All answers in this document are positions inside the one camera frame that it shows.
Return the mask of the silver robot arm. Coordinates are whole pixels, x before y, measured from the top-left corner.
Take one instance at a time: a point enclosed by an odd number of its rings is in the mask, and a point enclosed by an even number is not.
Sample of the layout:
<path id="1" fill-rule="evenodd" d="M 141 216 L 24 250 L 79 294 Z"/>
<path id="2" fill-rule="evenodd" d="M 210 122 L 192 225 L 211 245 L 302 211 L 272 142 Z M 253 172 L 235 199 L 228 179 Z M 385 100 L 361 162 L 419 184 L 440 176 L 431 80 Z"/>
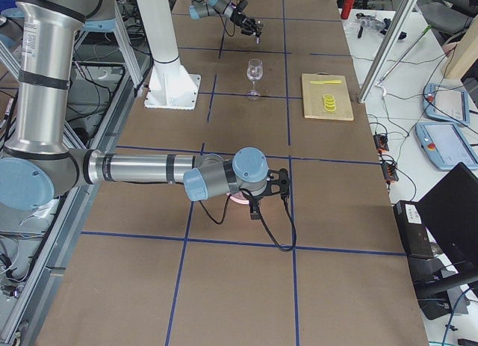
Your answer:
<path id="1" fill-rule="evenodd" d="M 192 19 L 201 19 L 207 16 L 219 16 L 228 19 L 234 27 L 239 27 L 240 32 L 246 36 L 253 36 L 259 44 L 264 24 L 244 13 L 249 2 L 237 0 L 191 0 L 189 14 Z"/>
<path id="2" fill-rule="evenodd" d="M 168 0 L 136 0 L 152 53 L 147 108 L 193 110 L 199 75 L 179 59 Z M 247 2 L 191 0 L 190 16 L 211 12 L 258 40 L 261 24 L 243 13 Z M 1 157 L 1 203 L 19 210 L 43 206 L 75 187 L 100 182 L 183 184 L 191 201 L 242 193 L 252 206 L 265 196 L 270 171 L 254 147 L 232 160 L 217 155 L 120 155 L 70 149 L 63 143 L 74 39 L 86 22 L 115 25 L 115 0 L 16 0 L 23 12 L 18 110 L 13 136 Z"/>

